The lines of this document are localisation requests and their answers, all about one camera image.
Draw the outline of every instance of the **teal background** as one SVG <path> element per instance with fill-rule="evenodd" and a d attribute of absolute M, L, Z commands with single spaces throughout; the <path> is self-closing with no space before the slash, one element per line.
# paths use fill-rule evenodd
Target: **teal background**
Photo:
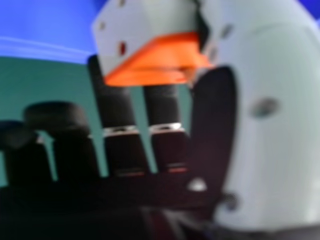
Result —
<path fill-rule="evenodd" d="M 137 125 L 141 131 L 151 170 L 156 171 L 149 142 L 147 116 L 141 87 L 131 88 Z M 23 109 L 42 101 L 71 101 L 81 105 L 91 126 L 93 141 L 102 176 L 108 175 L 103 150 L 101 124 L 92 86 L 85 65 L 43 60 L 0 57 L 0 120 L 21 120 Z M 191 98 L 186 86 L 179 86 L 179 104 L 184 127 L 190 127 Z M 49 153 L 53 178 L 57 179 L 51 139 L 41 133 Z M 0 155 L 0 186 L 7 184 L 2 155 Z"/>

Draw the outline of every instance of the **black robotic finger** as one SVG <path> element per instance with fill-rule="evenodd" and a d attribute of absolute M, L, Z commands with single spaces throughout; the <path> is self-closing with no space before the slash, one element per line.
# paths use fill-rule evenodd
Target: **black robotic finger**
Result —
<path fill-rule="evenodd" d="M 143 91 L 159 172 L 187 171 L 189 137 L 181 124 L 177 86 L 145 86 Z"/>
<path fill-rule="evenodd" d="M 90 128 L 81 107 L 71 102 L 43 102 L 24 111 L 25 124 L 53 139 L 59 181 L 77 183 L 99 178 Z"/>
<path fill-rule="evenodd" d="M 88 59 L 88 70 L 104 128 L 104 149 L 110 175 L 131 177 L 148 174 L 148 160 L 136 127 L 130 89 L 107 86 L 96 55 Z"/>
<path fill-rule="evenodd" d="M 40 137 L 20 121 L 0 121 L 3 152 L 10 186 L 48 184 L 52 181 L 47 152 Z"/>

